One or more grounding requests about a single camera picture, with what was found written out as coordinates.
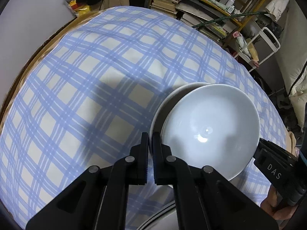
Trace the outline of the right hand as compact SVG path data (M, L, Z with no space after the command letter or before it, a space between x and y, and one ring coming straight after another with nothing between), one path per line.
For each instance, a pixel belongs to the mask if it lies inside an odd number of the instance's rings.
M288 220L290 219L297 209L296 206L288 206L283 209L277 210L277 190L274 186L270 186L267 197L261 202L260 208L268 213L275 220Z

